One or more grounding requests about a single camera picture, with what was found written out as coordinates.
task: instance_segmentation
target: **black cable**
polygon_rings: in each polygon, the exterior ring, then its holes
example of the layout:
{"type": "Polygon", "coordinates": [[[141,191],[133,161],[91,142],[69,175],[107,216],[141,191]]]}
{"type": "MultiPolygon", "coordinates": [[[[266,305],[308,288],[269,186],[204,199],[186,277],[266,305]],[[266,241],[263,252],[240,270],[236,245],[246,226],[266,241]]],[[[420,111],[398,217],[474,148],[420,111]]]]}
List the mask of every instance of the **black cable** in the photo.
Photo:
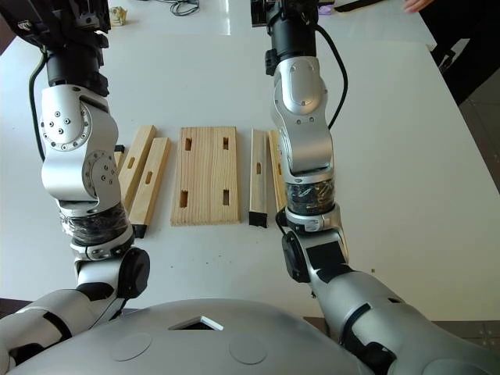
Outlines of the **black cable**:
{"type": "Polygon", "coordinates": [[[177,17],[189,16],[200,10],[199,0],[156,0],[170,4],[170,11],[177,17]]]}
{"type": "Polygon", "coordinates": [[[338,107],[335,110],[335,114],[332,117],[330,123],[328,124],[328,129],[331,129],[331,127],[334,125],[335,120],[338,117],[338,113],[341,111],[342,106],[344,105],[345,97],[347,96],[347,89],[348,89],[348,78],[347,78],[347,71],[345,70],[344,63],[342,62],[342,58],[340,54],[338,53],[337,47],[335,47],[335,43],[328,35],[328,33],[323,29],[320,25],[316,24],[315,25],[316,31],[318,31],[323,38],[325,38],[325,41],[327,41],[328,45],[330,46],[331,51],[334,53],[335,59],[337,60],[338,67],[341,69],[342,72],[342,78],[344,79],[344,89],[342,90],[342,96],[341,100],[338,103],[338,107]]]}
{"type": "Polygon", "coordinates": [[[33,73],[30,76],[30,80],[28,81],[28,93],[30,96],[31,117],[33,119],[34,134],[35,137],[37,138],[38,153],[40,154],[42,162],[45,161],[45,155],[44,155],[44,149],[41,146],[40,131],[38,129],[37,106],[34,102],[34,82],[36,81],[37,76],[38,74],[40,74],[41,70],[44,69],[46,62],[47,62],[47,52],[41,51],[40,62],[34,69],[33,73]]]}

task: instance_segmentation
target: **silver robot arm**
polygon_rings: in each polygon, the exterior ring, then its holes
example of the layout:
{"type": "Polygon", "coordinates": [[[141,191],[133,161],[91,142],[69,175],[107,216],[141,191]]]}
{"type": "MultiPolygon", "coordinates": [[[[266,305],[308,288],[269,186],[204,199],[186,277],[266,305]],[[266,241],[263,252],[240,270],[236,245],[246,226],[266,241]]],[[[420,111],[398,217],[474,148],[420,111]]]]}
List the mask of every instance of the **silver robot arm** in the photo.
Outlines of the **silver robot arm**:
{"type": "Polygon", "coordinates": [[[341,345],[374,373],[493,374],[500,358],[454,337],[404,303],[375,277],[348,266],[339,205],[334,200],[334,157],[325,120],[327,89],[316,58],[317,0],[264,2],[273,49],[273,120],[280,131],[287,207],[287,270],[306,282],[341,345]]]}
{"type": "Polygon", "coordinates": [[[118,129],[109,113],[102,66],[107,1],[0,1],[11,29],[38,46],[47,64],[38,131],[41,177],[72,238],[76,289],[54,291],[0,320],[0,373],[118,316],[146,288],[149,257],[133,247],[113,158],[118,129]]]}

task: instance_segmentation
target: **wooden stick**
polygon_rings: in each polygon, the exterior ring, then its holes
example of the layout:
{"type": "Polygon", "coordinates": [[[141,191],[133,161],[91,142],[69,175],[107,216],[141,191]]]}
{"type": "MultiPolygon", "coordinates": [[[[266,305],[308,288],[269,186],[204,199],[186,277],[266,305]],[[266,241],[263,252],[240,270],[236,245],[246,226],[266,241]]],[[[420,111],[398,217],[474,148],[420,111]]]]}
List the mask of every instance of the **wooden stick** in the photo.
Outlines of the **wooden stick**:
{"type": "Polygon", "coordinates": [[[169,138],[153,139],[129,215],[136,238],[143,238],[148,225],[151,223],[169,150],[169,138]]]}
{"type": "Polygon", "coordinates": [[[278,140],[280,133],[277,130],[269,131],[269,147],[271,151],[271,162],[273,164],[274,194],[276,195],[276,210],[280,211],[287,205],[283,176],[281,176],[280,152],[278,140]]]}
{"type": "Polygon", "coordinates": [[[116,164],[116,171],[118,173],[120,173],[120,170],[122,169],[123,155],[125,155],[125,146],[116,145],[115,146],[115,164],[116,164]]]}
{"type": "Polygon", "coordinates": [[[253,129],[248,223],[264,228],[267,228],[266,165],[267,132],[253,129]]]}
{"type": "Polygon", "coordinates": [[[152,125],[139,127],[120,171],[122,202],[127,210],[134,199],[135,190],[139,184],[139,179],[146,163],[146,157],[148,156],[155,134],[156,128],[152,125]]]}

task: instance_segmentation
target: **white table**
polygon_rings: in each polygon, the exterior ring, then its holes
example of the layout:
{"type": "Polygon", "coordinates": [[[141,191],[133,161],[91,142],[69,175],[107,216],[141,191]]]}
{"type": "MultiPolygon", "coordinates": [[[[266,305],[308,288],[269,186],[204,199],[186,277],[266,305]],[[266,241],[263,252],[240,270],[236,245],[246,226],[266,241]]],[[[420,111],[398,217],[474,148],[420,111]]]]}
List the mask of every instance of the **white table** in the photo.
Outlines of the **white table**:
{"type": "MultiPolygon", "coordinates": [[[[352,0],[337,0],[337,5],[352,0]]],[[[353,12],[320,16],[320,24],[335,39],[369,41],[435,41],[419,14],[402,11],[403,0],[383,2],[353,12]]],[[[250,0],[200,0],[201,11],[189,17],[175,17],[170,4],[150,0],[109,0],[109,6],[128,10],[127,27],[155,35],[263,35],[265,27],[252,28],[250,0]]]]}
{"type": "MultiPolygon", "coordinates": [[[[140,125],[173,139],[152,225],[137,245],[152,268],[131,307],[186,298],[247,298],[319,316],[306,285],[286,273],[280,234],[250,227],[248,164],[252,128],[273,127],[270,41],[248,37],[110,34],[109,78],[119,143],[140,125]],[[171,227],[170,203],[181,127],[236,126],[240,225],[171,227]]],[[[352,267],[379,277],[433,320],[494,320],[500,300],[500,199],[427,47],[393,41],[337,43],[350,89],[333,129],[337,200],[352,267]]],[[[341,75],[318,43],[330,117],[341,75]]],[[[3,298],[36,299],[75,285],[70,238],[41,184],[27,99],[36,48],[16,39],[0,58],[1,246],[3,298]]],[[[37,82],[37,102],[45,76],[37,82]]],[[[272,185],[268,189],[272,197],[272,185]]]]}

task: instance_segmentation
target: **wooden plank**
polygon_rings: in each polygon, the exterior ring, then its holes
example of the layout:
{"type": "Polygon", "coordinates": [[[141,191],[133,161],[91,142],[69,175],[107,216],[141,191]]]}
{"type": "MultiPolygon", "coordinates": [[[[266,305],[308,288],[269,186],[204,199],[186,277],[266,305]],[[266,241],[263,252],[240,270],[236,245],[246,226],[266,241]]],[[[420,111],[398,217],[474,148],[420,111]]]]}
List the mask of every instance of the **wooden plank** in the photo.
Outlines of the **wooden plank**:
{"type": "Polygon", "coordinates": [[[123,156],[125,155],[125,146],[115,145],[115,164],[116,171],[120,173],[123,165],[123,156]]]}
{"type": "Polygon", "coordinates": [[[248,223],[267,228],[267,132],[252,130],[252,154],[250,162],[250,206],[248,223]]]}
{"type": "Polygon", "coordinates": [[[183,128],[179,139],[170,223],[239,223],[236,128],[183,128]]]}
{"type": "Polygon", "coordinates": [[[169,150],[169,138],[153,139],[129,215],[137,238],[144,237],[147,226],[151,223],[169,150]]]}
{"type": "Polygon", "coordinates": [[[139,127],[120,171],[120,188],[125,209],[130,209],[146,158],[156,134],[154,126],[139,127]]]}
{"type": "Polygon", "coordinates": [[[283,176],[281,176],[280,151],[278,149],[280,133],[277,130],[269,131],[269,147],[271,163],[273,164],[274,194],[276,196],[276,210],[279,211],[287,205],[283,176]]]}
{"type": "Polygon", "coordinates": [[[115,151],[115,164],[116,164],[116,170],[118,171],[118,173],[120,173],[120,170],[122,169],[123,165],[123,152],[115,151]]]}

